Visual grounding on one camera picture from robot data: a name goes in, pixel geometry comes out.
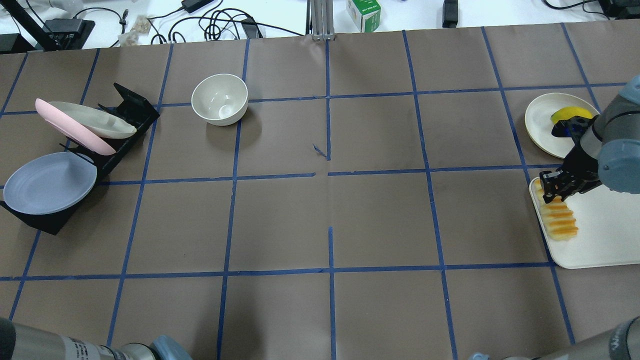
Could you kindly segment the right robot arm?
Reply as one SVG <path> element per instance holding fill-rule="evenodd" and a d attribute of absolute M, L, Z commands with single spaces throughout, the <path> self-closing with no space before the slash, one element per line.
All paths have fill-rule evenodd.
<path fill-rule="evenodd" d="M 556 138 L 569 138 L 573 148 L 555 171 L 542 171 L 542 200 L 565 201 L 605 185 L 610 191 L 640 192 L 640 77 L 636 75 L 601 114 L 572 115 L 554 123 Z"/>

